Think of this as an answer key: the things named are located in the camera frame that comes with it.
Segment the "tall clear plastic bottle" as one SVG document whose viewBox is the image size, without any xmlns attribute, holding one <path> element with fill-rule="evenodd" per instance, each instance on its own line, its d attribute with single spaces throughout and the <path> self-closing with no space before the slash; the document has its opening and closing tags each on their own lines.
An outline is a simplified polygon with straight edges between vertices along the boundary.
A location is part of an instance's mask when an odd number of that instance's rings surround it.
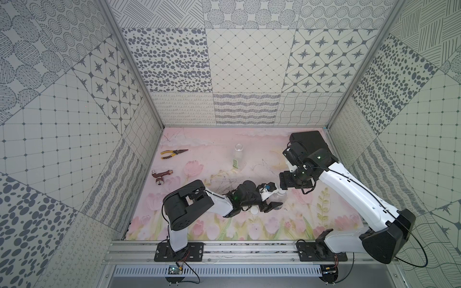
<svg viewBox="0 0 461 288">
<path fill-rule="evenodd" d="M 236 170 L 242 170 L 244 167 L 243 145 L 242 144 L 236 144 L 234 147 L 232 166 Z"/>
</svg>

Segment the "white bottle cap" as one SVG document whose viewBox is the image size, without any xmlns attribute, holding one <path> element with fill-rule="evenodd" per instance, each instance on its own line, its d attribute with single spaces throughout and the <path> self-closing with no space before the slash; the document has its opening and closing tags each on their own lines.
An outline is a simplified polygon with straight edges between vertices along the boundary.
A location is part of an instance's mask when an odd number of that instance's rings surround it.
<svg viewBox="0 0 461 288">
<path fill-rule="evenodd" d="M 259 208 L 256 207 L 256 206 L 252 206 L 251 209 L 250 209 L 250 212 L 253 214 L 253 215 L 257 215 L 259 213 Z"/>
</svg>

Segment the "short clear plastic bottle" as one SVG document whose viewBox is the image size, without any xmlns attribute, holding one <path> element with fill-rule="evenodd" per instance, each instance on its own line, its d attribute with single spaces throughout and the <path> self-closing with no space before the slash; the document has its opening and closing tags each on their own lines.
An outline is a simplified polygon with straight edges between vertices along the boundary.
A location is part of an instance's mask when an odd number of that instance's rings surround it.
<svg viewBox="0 0 461 288">
<path fill-rule="evenodd" d="M 284 204 L 288 198 L 287 192 L 287 190 L 277 190 L 271 195 L 271 201 Z"/>
</svg>

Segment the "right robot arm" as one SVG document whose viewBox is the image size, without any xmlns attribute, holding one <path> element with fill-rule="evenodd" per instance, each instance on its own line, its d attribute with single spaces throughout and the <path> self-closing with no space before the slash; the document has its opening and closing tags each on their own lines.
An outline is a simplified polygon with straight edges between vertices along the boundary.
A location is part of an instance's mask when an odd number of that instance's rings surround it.
<svg viewBox="0 0 461 288">
<path fill-rule="evenodd" d="M 295 188 L 308 195 L 321 181 L 333 188 L 367 223 L 355 232 L 324 230 L 315 241 L 318 258 L 337 253 L 367 253 L 382 264 L 390 264 L 408 242 L 415 215 L 379 198 L 327 149 L 310 152 L 302 142 L 292 140 L 283 155 L 289 170 L 279 175 L 281 190 Z"/>
</svg>

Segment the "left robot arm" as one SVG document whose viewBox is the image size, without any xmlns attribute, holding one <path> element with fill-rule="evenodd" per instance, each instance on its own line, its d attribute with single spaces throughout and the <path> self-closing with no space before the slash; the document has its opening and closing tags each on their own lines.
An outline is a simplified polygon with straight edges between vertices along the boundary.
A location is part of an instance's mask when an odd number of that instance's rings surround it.
<svg viewBox="0 0 461 288">
<path fill-rule="evenodd" d="M 187 250 L 187 229 L 207 212 L 223 218 L 233 218 L 240 212 L 252 208 L 268 213 L 281 208 L 281 200 L 269 200 L 276 194 L 285 194 L 275 183 L 256 185 L 244 181 L 236 189 L 220 195 L 205 187 L 201 180 L 195 180 L 164 197 L 162 217 L 168 224 L 168 242 L 173 253 Z"/>
</svg>

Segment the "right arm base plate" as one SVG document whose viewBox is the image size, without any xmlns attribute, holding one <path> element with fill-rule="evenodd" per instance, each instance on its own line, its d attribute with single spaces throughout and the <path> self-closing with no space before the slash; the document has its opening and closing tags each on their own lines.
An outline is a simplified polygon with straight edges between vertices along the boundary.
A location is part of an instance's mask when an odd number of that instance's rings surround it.
<svg viewBox="0 0 461 288">
<path fill-rule="evenodd" d="M 316 242 L 298 240 L 295 244 L 301 262 L 347 262 L 346 253 L 333 253 L 328 247 Z"/>
</svg>

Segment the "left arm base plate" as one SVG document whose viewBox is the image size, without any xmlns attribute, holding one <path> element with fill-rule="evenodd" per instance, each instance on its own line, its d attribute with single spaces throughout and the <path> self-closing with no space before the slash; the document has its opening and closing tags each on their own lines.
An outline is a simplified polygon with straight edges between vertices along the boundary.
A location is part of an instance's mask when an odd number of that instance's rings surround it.
<svg viewBox="0 0 461 288">
<path fill-rule="evenodd" d="M 204 254 L 203 242 L 190 242 L 185 248 L 175 252 L 169 242 L 161 242 L 157 245 L 155 262 L 201 262 Z"/>
</svg>

